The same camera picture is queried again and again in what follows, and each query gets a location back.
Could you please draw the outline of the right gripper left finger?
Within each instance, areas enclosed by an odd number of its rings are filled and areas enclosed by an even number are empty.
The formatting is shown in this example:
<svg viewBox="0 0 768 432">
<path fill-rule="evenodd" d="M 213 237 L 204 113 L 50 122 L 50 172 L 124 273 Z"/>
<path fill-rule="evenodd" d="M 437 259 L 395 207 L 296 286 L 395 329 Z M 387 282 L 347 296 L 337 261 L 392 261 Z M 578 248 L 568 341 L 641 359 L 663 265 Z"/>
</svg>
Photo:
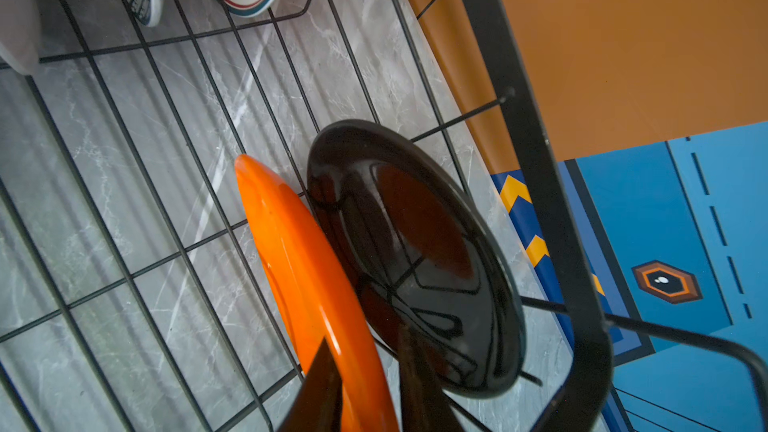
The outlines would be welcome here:
<svg viewBox="0 0 768 432">
<path fill-rule="evenodd" d="M 342 379 L 323 340 L 279 431 L 340 431 L 342 410 Z"/>
</svg>

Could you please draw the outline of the black plate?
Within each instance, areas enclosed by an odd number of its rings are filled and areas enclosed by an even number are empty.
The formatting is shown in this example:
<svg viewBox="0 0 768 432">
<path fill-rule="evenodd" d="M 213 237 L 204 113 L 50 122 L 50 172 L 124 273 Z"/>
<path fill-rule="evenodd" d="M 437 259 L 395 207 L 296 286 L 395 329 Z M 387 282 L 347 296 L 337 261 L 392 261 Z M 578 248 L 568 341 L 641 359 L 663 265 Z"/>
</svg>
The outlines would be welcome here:
<svg viewBox="0 0 768 432">
<path fill-rule="evenodd" d="M 446 389 L 489 398 L 522 373 L 526 328 L 501 247 L 450 175 L 382 125 L 322 129 L 306 185 L 365 318 L 391 348 L 416 334 Z"/>
</svg>

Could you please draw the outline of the orange plate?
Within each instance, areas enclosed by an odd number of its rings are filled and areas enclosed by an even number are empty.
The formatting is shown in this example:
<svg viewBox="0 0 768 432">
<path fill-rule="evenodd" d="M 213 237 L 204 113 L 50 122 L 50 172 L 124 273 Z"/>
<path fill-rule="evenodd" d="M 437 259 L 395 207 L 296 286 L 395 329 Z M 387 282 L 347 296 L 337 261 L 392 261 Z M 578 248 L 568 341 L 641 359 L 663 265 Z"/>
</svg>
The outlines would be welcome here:
<svg viewBox="0 0 768 432">
<path fill-rule="evenodd" d="M 397 430 L 374 339 L 321 228 L 269 167 L 242 154 L 234 169 L 249 228 L 300 365 L 309 369 L 325 340 L 343 381 L 342 430 Z"/>
</svg>

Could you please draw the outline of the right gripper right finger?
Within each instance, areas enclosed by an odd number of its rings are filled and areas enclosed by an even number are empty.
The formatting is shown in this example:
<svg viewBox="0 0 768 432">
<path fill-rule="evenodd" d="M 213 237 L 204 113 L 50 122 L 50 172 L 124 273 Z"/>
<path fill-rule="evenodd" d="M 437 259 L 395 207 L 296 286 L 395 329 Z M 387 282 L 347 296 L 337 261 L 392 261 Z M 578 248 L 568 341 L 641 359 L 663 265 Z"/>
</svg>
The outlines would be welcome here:
<svg viewBox="0 0 768 432">
<path fill-rule="evenodd" d="M 420 340 L 399 327 L 400 402 L 403 431 L 463 431 L 431 367 Z"/>
</svg>

